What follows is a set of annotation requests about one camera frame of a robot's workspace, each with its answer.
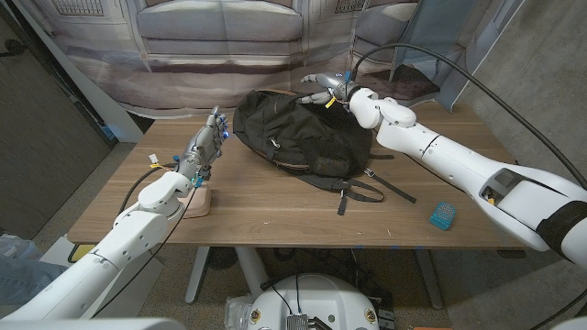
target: backpack strap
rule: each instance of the backpack strap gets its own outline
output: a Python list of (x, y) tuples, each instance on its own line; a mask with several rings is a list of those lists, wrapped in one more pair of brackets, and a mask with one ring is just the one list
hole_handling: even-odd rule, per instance
[(375, 181), (384, 185), (392, 192), (397, 193), (398, 195), (404, 197), (407, 201), (411, 202), (412, 204), (415, 204), (415, 197), (410, 196), (407, 192), (400, 190), (396, 186), (392, 185), (391, 183), (389, 183), (386, 180), (382, 179), (381, 177), (377, 176), (373, 170), (367, 168), (367, 169), (365, 169), (365, 174), (369, 175), (370, 178), (373, 178)]
[(395, 157), (393, 155), (375, 155), (370, 153), (369, 158), (372, 160), (393, 160)]
[[(337, 212), (338, 215), (345, 214), (345, 210), (347, 208), (347, 197), (352, 198), (355, 201), (368, 203), (379, 203), (383, 201), (383, 198), (385, 198), (385, 195), (379, 189), (354, 179), (342, 180), (340, 178), (321, 177), (315, 174), (292, 174), (303, 182), (310, 183), (317, 188), (324, 190), (340, 190), (340, 205), (338, 206)], [(374, 193), (378, 193), (380, 197), (373, 198), (358, 192), (352, 192), (350, 190), (352, 187), (359, 187)]]

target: blue object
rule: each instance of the blue object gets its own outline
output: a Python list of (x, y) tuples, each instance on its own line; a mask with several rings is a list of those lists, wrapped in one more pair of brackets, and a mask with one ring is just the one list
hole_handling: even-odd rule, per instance
[(449, 229), (452, 219), (455, 218), (457, 210), (449, 203), (440, 202), (432, 216), (430, 216), (430, 223), (442, 230)]
[(203, 181), (204, 181), (204, 179), (202, 179), (202, 177), (198, 176), (197, 179), (195, 180), (194, 187), (200, 188), (202, 186)]

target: wooden block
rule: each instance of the wooden block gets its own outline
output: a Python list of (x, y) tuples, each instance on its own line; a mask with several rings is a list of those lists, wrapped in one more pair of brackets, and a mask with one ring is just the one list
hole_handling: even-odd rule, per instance
[(179, 201), (188, 204), (183, 219), (191, 219), (199, 216), (207, 215), (210, 212), (210, 201), (212, 201), (212, 190), (203, 183), (198, 189), (192, 190), (185, 198), (179, 198)]

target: robot finger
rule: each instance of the robot finger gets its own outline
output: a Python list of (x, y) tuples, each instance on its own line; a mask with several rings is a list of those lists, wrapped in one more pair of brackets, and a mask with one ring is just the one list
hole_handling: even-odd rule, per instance
[(301, 82), (302, 83), (317, 82), (318, 79), (316, 77), (317, 77), (317, 74), (308, 74), (304, 78), (302, 78)]
[(314, 105), (325, 105), (332, 99), (332, 95), (329, 92), (322, 92), (322, 93), (315, 93), (310, 96), (305, 96), (298, 99), (298, 103), (307, 105), (307, 104), (314, 104)]

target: robotic hand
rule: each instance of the robotic hand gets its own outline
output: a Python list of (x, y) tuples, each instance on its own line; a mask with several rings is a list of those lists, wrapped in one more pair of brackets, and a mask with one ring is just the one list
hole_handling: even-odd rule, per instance
[(226, 116), (217, 113), (192, 137), (177, 171), (167, 171), (121, 213), (112, 230), (88, 254), (67, 269), (34, 299), (2, 321), (79, 318), (132, 260), (159, 243), (169, 223), (179, 221), (186, 197), (210, 178), (212, 162), (228, 137)]
[[(349, 105), (364, 128), (381, 124), (377, 141), (417, 158), (461, 188), (490, 219), (528, 246), (557, 251), (587, 270), (587, 191), (558, 175), (487, 159), (417, 123), (415, 113), (340, 73), (305, 76), (330, 98)], [(322, 104), (324, 93), (301, 99)]]
[(299, 99), (302, 104), (325, 105), (333, 97), (337, 101), (346, 103), (350, 100), (350, 93), (358, 87), (356, 83), (348, 82), (341, 73), (309, 74), (302, 79), (302, 83), (310, 82), (318, 83), (321, 87), (327, 88), (327, 92), (302, 97)]

